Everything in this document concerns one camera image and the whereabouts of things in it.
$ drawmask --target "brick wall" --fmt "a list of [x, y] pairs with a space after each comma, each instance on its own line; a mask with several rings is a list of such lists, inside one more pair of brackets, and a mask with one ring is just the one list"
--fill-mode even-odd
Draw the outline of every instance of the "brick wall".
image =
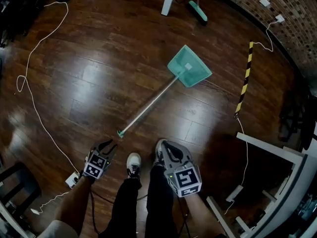
[[317, 95], [317, 0], [232, 0], [265, 26], [282, 14], [285, 21], [270, 30], [287, 49], [314, 95]]

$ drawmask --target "forearm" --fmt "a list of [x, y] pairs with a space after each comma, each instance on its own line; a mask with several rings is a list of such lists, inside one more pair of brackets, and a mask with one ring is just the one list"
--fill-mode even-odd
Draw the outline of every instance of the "forearm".
[[185, 199], [193, 221], [200, 233], [199, 237], [214, 238], [219, 234], [224, 234], [221, 225], [198, 194], [186, 196]]
[[74, 188], [65, 196], [58, 209], [55, 220], [70, 225], [78, 235], [83, 227], [91, 184], [82, 176]]

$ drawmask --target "yellow and black striped tape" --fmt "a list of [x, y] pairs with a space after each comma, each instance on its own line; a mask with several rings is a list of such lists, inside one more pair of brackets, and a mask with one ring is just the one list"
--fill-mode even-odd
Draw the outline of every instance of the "yellow and black striped tape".
[[253, 51], [253, 41], [250, 41], [247, 71], [246, 71], [246, 76], [244, 78], [244, 84], [243, 84], [243, 87], [242, 87], [239, 104], [238, 104], [236, 112], [234, 114], [235, 118], [238, 118], [238, 113], [239, 113], [239, 111], [241, 109], [241, 104], [243, 102], [244, 94], [245, 94], [245, 92], [247, 90], [247, 87], [248, 87], [249, 75], [250, 75], [250, 69], [251, 69], [252, 51]]

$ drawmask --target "shoe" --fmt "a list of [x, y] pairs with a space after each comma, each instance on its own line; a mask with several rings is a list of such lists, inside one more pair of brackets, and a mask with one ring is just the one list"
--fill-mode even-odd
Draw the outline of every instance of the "shoe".
[[130, 153], [127, 160], [128, 178], [140, 180], [141, 156], [138, 153]]
[[167, 139], [164, 139], [164, 138], [160, 139], [155, 147], [155, 160], [153, 163], [153, 167], [154, 166], [165, 167], [163, 152], [162, 152], [162, 144], [164, 141], [167, 141]]

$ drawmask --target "teal dustpan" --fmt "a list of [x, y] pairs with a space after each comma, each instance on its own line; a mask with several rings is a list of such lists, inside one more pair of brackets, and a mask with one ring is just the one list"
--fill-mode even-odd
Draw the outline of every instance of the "teal dustpan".
[[188, 47], [181, 50], [168, 63], [168, 69], [175, 75], [174, 79], [127, 125], [123, 130], [118, 130], [120, 137], [145, 113], [147, 109], [176, 81], [179, 80], [186, 87], [192, 87], [211, 75], [211, 71], [204, 62]]

